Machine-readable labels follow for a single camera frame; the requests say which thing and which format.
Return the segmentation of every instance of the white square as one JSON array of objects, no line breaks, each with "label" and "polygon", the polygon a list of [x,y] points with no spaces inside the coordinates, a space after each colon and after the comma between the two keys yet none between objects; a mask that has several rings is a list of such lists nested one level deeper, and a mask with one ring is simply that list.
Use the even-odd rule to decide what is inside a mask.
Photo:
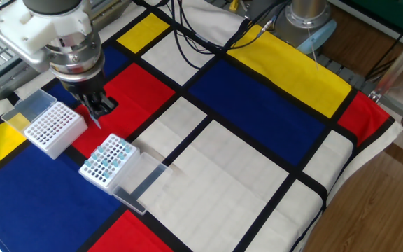
[{"label": "white square", "polygon": [[352,151],[353,143],[332,130],[303,171],[329,192]]},{"label": "white square", "polygon": [[[203,55],[196,52],[182,36],[177,37],[184,55],[196,67],[203,67],[213,57],[213,55]],[[199,44],[196,44],[196,46],[200,50],[205,49]],[[184,85],[198,72],[181,56],[176,46],[173,32],[153,46],[142,58],[180,85]]]},{"label": "white square", "polygon": [[320,196],[299,181],[295,181],[247,251],[289,251],[320,211]]},{"label": "white square", "polygon": [[164,159],[205,116],[196,106],[180,97],[132,144],[151,155],[156,151]]},{"label": "white square", "polygon": [[215,121],[171,168],[149,212],[193,251],[232,251],[288,175]]}]

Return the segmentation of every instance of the metal cylinder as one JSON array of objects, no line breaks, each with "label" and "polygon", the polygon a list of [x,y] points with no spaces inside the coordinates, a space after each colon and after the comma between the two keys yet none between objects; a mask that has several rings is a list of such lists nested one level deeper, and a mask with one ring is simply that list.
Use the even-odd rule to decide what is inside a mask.
[{"label": "metal cylinder", "polygon": [[302,19],[319,16],[326,9],[327,0],[292,0],[292,12]]}]

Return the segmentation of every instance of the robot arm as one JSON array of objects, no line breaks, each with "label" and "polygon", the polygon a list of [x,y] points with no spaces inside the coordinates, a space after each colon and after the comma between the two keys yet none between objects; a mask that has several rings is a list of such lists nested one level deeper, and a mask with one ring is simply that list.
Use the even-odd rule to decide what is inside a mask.
[{"label": "robot arm", "polygon": [[[111,10],[116,4],[129,1],[113,1]],[[117,102],[104,91],[94,17],[89,0],[17,0],[0,10],[0,39],[35,70],[50,69],[97,123]]]}]

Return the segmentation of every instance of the wooden floor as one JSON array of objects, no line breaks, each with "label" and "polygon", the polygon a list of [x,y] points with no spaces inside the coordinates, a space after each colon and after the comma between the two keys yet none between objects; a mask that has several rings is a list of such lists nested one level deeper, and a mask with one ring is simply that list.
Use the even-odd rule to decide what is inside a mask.
[{"label": "wooden floor", "polygon": [[303,252],[403,251],[403,150],[392,144],[350,178]]},{"label": "wooden floor", "polygon": [[[338,8],[332,13],[337,31],[323,53],[366,75],[394,40]],[[402,49],[403,45],[397,46],[388,60]],[[403,76],[397,85],[403,85]],[[390,94],[403,102],[403,88]],[[402,135],[337,193],[304,249],[314,251],[403,251]]]}]

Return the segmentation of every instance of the red square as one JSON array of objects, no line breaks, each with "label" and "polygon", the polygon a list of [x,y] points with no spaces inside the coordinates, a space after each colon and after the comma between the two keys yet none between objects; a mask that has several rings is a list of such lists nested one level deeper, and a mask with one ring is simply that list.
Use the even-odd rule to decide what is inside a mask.
[{"label": "red square", "polygon": [[126,211],[89,249],[89,252],[99,251],[170,252],[171,249],[130,211]]},{"label": "red square", "polygon": [[105,91],[107,97],[114,98],[119,105],[110,114],[100,117],[101,129],[83,105],[76,109],[84,117],[88,129],[73,142],[73,146],[87,158],[109,134],[128,137],[174,94],[171,88],[136,64],[107,83]]},{"label": "red square", "polygon": [[371,136],[390,115],[377,106],[366,95],[358,92],[354,100],[340,117],[339,125],[357,137],[357,146]]}]

